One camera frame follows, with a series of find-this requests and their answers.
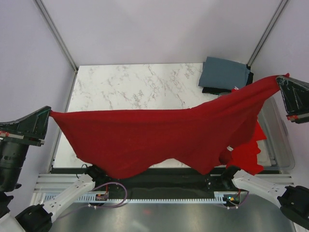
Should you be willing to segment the dark red t-shirt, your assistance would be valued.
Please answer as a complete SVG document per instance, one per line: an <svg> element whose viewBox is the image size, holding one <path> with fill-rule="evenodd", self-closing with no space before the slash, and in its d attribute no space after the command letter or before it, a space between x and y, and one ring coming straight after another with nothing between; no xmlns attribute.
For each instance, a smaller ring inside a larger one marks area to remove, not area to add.
<svg viewBox="0 0 309 232"><path fill-rule="evenodd" d="M77 158L124 179L167 159L201 174L219 165L261 172L256 155L232 153L249 142L264 102L280 90L276 76L180 110L51 112Z"/></svg>

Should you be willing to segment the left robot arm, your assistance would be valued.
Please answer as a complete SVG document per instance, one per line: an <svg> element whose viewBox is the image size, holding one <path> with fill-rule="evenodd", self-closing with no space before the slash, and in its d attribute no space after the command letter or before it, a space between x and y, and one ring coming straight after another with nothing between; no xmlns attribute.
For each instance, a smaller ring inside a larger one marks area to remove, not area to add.
<svg viewBox="0 0 309 232"><path fill-rule="evenodd" d="M45 201L46 192L32 195L31 205L13 216L9 203L18 183L28 148L42 146L47 133L51 107L45 106L20 119L0 124L0 230L2 232L48 232L59 216L89 191L106 185L104 172L89 166L68 188Z"/></svg>

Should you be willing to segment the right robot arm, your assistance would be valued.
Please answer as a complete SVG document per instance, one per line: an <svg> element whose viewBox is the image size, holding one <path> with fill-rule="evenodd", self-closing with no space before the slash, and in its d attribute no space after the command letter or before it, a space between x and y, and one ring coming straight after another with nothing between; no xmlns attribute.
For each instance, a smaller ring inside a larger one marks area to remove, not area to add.
<svg viewBox="0 0 309 232"><path fill-rule="evenodd" d="M281 91L287 119L296 124L308 123L309 84L283 75L275 80ZM236 166L226 169L221 175L221 184L226 190L238 188L264 198L276 205L289 220L309 228L308 188L270 183Z"/></svg>

